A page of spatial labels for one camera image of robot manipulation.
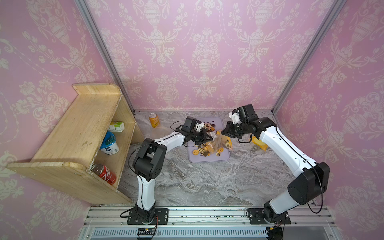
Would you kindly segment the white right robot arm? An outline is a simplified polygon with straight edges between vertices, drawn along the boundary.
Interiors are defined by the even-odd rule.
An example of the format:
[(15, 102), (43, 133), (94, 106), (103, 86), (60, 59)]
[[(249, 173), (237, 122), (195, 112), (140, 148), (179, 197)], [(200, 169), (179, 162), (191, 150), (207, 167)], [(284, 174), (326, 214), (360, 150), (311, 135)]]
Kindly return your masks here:
[(330, 167), (317, 162), (296, 147), (269, 118), (259, 118), (251, 104), (229, 113), (230, 121), (222, 135), (241, 140), (244, 135), (256, 137), (270, 147), (288, 166), (295, 179), (287, 189), (264, 205), (264, 218), (277, 222), (281, 215), (311, 200), (324, 197), (327, 191)]

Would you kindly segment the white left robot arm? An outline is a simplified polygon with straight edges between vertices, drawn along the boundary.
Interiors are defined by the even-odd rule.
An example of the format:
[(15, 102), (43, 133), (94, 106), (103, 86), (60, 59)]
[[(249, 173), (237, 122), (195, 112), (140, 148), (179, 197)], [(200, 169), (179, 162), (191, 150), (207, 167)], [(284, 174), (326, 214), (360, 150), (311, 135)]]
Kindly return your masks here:
[(155, 183), (171, 150), (192, 141), (200, 146), (211, 142), (213, 137), (201, 121), (187, 117), (183, 125), (173, 129), (171, 134), (160, 139), (147, 138), (137, 150), (132, 170), (138, 180), (138, 200), (132, 209), (139, 221), (149, 224), (155, 221)]

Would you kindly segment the ziploc bag with yellow chick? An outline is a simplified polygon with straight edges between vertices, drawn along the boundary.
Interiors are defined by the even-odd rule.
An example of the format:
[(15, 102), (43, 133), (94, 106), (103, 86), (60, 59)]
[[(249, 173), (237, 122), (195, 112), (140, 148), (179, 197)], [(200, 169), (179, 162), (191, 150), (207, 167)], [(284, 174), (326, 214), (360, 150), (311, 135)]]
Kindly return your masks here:
[(252, 143), (260, 147), (263, 151), (266, 151), (268, 149), (268, 145), (256, 137), (252, 138)]

